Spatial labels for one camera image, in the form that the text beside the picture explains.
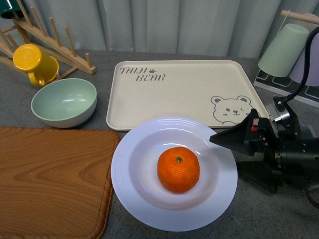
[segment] white plate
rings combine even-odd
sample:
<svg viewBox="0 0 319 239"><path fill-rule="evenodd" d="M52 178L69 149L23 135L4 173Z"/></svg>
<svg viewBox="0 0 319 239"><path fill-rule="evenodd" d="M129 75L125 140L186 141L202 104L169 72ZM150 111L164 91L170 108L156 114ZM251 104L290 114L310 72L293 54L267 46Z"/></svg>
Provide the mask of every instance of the white plate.
<svg viewBox="0 0 319 239"><path fill-rule="evenodd" d="M209 142L206 125L180 117L149 120L129 131L117 146L112 183L122 205L139 221L160 230L181 232L220 217L237 187L237 167L229 149ZM198 183L184 194L166 190L157 177L160 154L172 147L192 150L200 164Z"/></svg>

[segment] wooden rod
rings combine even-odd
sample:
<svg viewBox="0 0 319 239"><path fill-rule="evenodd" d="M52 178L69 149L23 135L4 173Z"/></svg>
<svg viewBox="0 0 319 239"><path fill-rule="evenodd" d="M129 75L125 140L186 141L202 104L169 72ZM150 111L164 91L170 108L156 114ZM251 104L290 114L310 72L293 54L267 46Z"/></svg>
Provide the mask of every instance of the wooden rod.
<svg viewBox="0 0 319 239"><path fill-rule="evenodd" d="M19 5L19 7L20 7L20 9L21 9L21 11L22 11L22 13L23 13L23 16L24 16L26 22L28 23L28 25L29 25L30 27L33 27L32 22L31 22L31 20L30 20L30 18L29 18L29 16L28 16L28 14L26 13L26 11L25 11L25 9L24 9L24 6L23 6L23 4L22 4L22 2L21 2L21 0L16 0L16 2L18 3L18 5Z"/></svg>
<svg viewBox="0 0 319 239"><path fill-rule="evenodd" d="M9 51L11 53L14 53L14 49L13 47L10 45L10 43L8 42L8 39L5 37L4 33L0 30L0 36L2 37L6 47L9 49Z"/></svg>
<svg viewBox="0 0 319 239"><path fill-rule="evenodd" d="M58 72L55 73L55 77L56 77L57 80L61 80L62 79L61 75Z"/></svg>
<svg viewBox="0 0 319 239"><path fill-rule="evenodd" d="M74 45L73 45L73 42L72 42L71 35L70 35L70 32L69 32L68 27L66 26L66 27L64 28L64 30L65 30L66 36L67 36L67 38L68 38L68 40L69 40L69 44L70 44L70 47L71 47L72 55L73 55L74 57L76 57L77 54L76 54L76 52L75 52Z"/></svg>
<svg viewBox="0 0 319 239"><path fill-rule="evenodd" d="M41 23L41 21L40 21L40 18L39 18L39 16L38 16L38 14L36 13L35 8L34 8L33 6L30 7L30 8L31 8L31 11L32 11L32 13L33 13L33 15L34 15L34 17L35 17L35 21L36 21L36 23L38 24L38 26L39 26L39 28L40 28L40 31L42 32L42 34L43 34L44 37L47 37L48 35L46 34L46 32L45 32L45 30L44 30L44 27L43 27L43 25L42 25L42 23Z"/></svg>
<svg viewBox="0 0 319 239"><path fill-rule="evenodd" d="M76 71L78 69L78 67L77 66L75 66L75 67L72 67L70 70L68 70L67 72L65 72L61 77L62 77L62 79L64 78L64 77L66 77L66 76L68 76L68 75L70 75L71 73L73 73L74 71Z"/></svg>
<svg viewBox="0 0 319 239"><path fill-rule="evenodd" d="M5 36L10 40L10 42L16 49L19 47L14 38L10 35L10 33L7 33Z"/></svg>
<svg viewBox="0 0 319 239"><path fill-rule="evenodd" d="M8 32L8 31L12 31L12 30L15 30L15 29L16 29L16 25L11 26L11 27L8 27L8 28L6 28L6 29L3 29L2 32L3 32L3 33L6 33L6 32Z"/></svg>
<svg viewBox="0 0 319 239"><path fill-rule="evenodd" d="M14 16L15 19L19 19L19 16L18 16L18 14L16 13L16 11L13 11L12 13L13 13L13 16Z"/></svg>
<svg viewBox="0 0 319 239"><path fill-rule="evenodd" d="M86 53L85 56L86 56L86 61L88 62L88 66L91 68L92 67L92 62L91 62L90 54Z"/></svg>
<svg viewBox="0 0 319 239"><path fill-rule="evenodd" d="M27 75L26 72L22 71L22 70L19 70L13 63L12 60L10 60L9 58L5 57L5 56L2 56L0 55L0 63L4 64L5 66L8 66L10 67L11 69L15 70L15 71L18 71L24 75Z"/></svg>
<svg viewBox="0 0 319 239"><path fill-rule="evenodd" d="M25 44L30 43L31 39L27 33L26 30L24 30L22 27L20 27L19 25L16 25L16 29L18 30L18 32L20 33L20 36L22 37L23 41Z"/></svg>
<svg viewBox="0 0 319 239"><path fill-rule="evenodd" d="M299 20L299 21L319 24L319 17L315 17L315 16L310 16L310 15L301 14L301 13L297 13L293 11L287 11L287 10L282 10L280 15L287 16L288 18Z"/></svg>
<svg viewBox="0 0 319 239"><path fill-rule="evenodd" d="M58 43L58 46L61 47L62 44L61 44L61 41L60 41L60 37L59 37L58 31L56 30L53 18L49 17L49 20L50 20L50 23L51 23L51 26L52 26L52 29L53 29L53 32L54 32L54 36L55 36L56 42Z"/></svg>

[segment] white curtain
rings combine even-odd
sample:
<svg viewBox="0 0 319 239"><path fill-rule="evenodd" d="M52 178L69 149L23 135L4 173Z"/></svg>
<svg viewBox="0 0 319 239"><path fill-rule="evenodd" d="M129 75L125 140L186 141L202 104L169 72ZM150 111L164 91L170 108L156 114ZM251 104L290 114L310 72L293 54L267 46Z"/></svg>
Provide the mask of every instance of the white curtain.
<svg viewBox="0 0 319 239"><path fill-rule="evenodd" d="M62 44L64 27L76 49L260 57L284 17L283 9L319 14L319 0L24 0ZM12 26L0 18L0 29Z"/></svg>

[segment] cup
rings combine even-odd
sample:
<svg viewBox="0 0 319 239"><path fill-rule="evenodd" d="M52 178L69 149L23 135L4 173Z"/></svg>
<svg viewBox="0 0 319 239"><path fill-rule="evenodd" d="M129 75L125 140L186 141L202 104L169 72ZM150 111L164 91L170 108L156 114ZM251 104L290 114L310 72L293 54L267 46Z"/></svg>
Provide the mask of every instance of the cup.
<svg viewBox="0 0 319 239"><path fill-rule="evenodd" d="M297 24L286 24L270 43L260 59L259 68L275 77L286 77L306 43L309 30Z"/></svg>
<svg viewBox="0 0 319 239"><path fill-rule="evenodd" d="M13 12L19 17L23 17L23 13L16 0L0 0L0 16L2 18L11 19L14 17Z"/></svg>
<svg viewBox="0 0 319 239"><path fill-rule="evenodd" d="M314 36L311 42L310 49L310 68L309 74L306 81L306 86L319 86L319 34ZM304 76L305 68L305 50L303 50L295 63L293 69L291 70L289 77L297 82L301 83Z"/></svg>
<svg viewBox="0 0 319 239"><path fill-rule="evenodd" d="M13 63L28 74L32 84L39 87L54 80L59 72L58 61L33 44L20 46L13 54Z"/></svg>

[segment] mug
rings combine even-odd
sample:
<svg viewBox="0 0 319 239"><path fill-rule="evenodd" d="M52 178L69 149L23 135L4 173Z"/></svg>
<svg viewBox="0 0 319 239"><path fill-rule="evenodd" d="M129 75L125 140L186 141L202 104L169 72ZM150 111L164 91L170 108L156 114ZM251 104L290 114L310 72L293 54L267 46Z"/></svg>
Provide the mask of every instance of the mug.
<svg viewBox="0 0 319 239"><path fill-rule="evenodd" d="M23 17L23 13L16 0L0 0L0 16L2 18L11 19L14 17L13 12L19 17Z"/></svg>
<svg viewBox="0 0 319 239"><path fill-rule="evenodd" d="M272 76L286 77L306 43L309 30L296 24L286 24L270 43L260 59L259 68Z"/></svg>
<svg viewBox="0 0 319 239"><path fill-rule="evenodd" d="M56 78L58 61L33 44L18 47L13 54L14 65L26 72L32 84L43 87Z"/></svg>

